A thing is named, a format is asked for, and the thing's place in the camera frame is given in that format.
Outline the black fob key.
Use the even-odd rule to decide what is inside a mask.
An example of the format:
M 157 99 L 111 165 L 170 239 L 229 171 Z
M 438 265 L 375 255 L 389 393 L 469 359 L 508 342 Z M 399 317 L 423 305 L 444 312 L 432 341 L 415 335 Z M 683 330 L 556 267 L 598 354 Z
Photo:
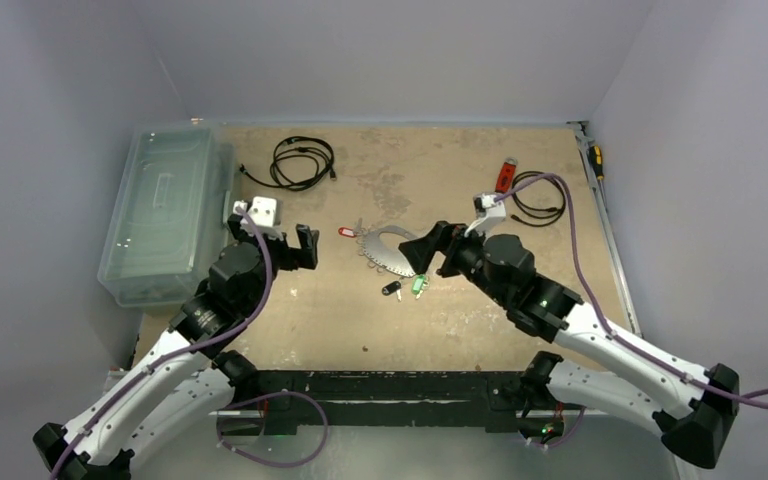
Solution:
M 386 284 L 382 289 L 381 293 L 384 296 L 395 296 L 398 302 L 402 301 L 402 283 L 398 280 L 392 281 L 388 284 Z

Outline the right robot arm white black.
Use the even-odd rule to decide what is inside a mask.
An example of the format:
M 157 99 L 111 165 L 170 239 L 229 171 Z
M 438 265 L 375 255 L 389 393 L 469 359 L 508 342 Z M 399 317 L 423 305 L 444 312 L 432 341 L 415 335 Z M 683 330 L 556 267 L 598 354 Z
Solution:
M 440 221 L 399 251 L 418 273 L 443 254 L 440 277 L 462 276 L 500 306 L 523 333 L 575 351 L 601 366 L 589 372 L 560 360 L 524 376 L 521 392 L 536 407 L 552 400 L 587 406 L 659 436 L 675 456 L 716 466 L 739 412 L 738 374 L 676 357 L 602 319 L 597 306 L 540 274 L 518 236 L 487 236 Z

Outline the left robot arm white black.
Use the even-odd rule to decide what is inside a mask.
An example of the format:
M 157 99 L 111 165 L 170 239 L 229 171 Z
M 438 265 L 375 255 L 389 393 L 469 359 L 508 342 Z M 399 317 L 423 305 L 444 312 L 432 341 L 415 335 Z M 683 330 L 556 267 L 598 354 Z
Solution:
M 317 268 L 320 233 L 299 224 L 292 247 L 254 212 L 227 223 L 233 242 L 145 356 L 83 413 L 34 434 L 50 478 L 129 479 L 137 459 L 200 416 L 295 397 L 227 347 L 260 316 L 280 271 Z

